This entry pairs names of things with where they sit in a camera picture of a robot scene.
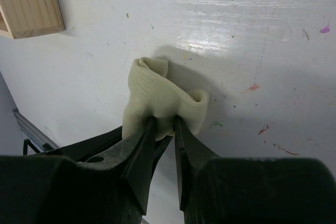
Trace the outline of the pale green ankle sock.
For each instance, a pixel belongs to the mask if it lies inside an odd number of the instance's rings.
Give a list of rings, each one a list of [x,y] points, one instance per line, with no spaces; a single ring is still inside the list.
[[[156,140],[173,136],[174,118],[181,117],[193,134],[205,121],[209,94],[198,89],[184,91],[167,78],[169,62],[148,57],[133,61],[128,87],[130,96],[122,120],[122,138],[143,127],[150,117],[157,121]]]

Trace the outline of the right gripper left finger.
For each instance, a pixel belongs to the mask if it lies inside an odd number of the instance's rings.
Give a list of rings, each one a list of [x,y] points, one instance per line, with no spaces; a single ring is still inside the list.
[[[153,173],[156,119],[87,154],[86,141],[1,157],[1,223],[140,223]]]

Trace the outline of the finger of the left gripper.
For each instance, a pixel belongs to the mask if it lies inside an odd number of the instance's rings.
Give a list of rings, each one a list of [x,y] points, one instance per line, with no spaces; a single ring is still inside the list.
[[[147,125],[122,139],[122,128],[47,153],[52,168],[155,169],[172,137],[155,140],[156,126]]]

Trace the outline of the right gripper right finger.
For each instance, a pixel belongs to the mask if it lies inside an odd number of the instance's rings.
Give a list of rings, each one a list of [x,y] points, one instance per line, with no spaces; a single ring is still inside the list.
[[[310,158],[220,157],[174,119],[185,223],[335,223],[335,180]]]

